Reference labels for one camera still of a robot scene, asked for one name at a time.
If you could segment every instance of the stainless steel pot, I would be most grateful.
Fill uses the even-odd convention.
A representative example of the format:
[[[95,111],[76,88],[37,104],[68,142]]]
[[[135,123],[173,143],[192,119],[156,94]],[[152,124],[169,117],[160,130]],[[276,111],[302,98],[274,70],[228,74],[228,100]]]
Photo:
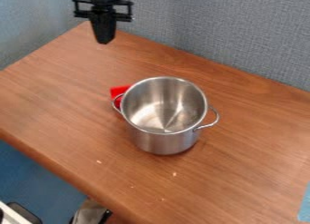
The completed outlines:
[[[119,97],[123,97],[120,110],[115,106]],[[197,140],[200,129],[219,121],[219,113],[208,106],[200,88],[175,77],[137,82],[115,97],[112,107],[129,124],[135,146],[160,155],[187,150]],[[200,126],[208,108],[216,118]]]

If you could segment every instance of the red cloth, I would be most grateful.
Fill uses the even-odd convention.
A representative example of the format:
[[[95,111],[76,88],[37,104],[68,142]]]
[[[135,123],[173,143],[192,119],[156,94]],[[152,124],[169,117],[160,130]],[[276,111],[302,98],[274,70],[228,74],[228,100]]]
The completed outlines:
[[[131,85],[123,85],[123,86],[117,86],[117,87],[112,87],[109,88],[109,94],[111,94],[111,100],[121,93],[124,93],[128,88],[131,87]],[[121,97],[119,97],[115,101],[115,106],[117,108],[120,108],[120,103],[121,103]]]

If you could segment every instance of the wooden table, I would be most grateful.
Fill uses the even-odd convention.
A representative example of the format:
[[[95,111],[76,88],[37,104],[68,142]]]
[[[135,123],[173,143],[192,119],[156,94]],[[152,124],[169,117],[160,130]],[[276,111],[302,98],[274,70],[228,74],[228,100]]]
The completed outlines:
[[[160,75],[193,82],[221,114],[168,157],[136,149],[109,105],[111,86]],[[0,72],[0,87],[0,139],[128,222],[298,223],[310,93],[123,32],[99,45],[89,23]]]

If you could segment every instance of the gray wall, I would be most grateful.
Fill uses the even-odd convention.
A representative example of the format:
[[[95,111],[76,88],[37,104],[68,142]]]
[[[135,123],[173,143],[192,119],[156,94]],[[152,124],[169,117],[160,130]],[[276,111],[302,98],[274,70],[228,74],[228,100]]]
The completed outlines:
[[[120,28],[310,91],[310,0],[132,0]]]
[[[79,22],[70,0],[0,0],[0,69]]]
[[[132,0],[133,34],[310,91],[310,0]],[[0,68],[72,28],[70,0],[0,0]]]

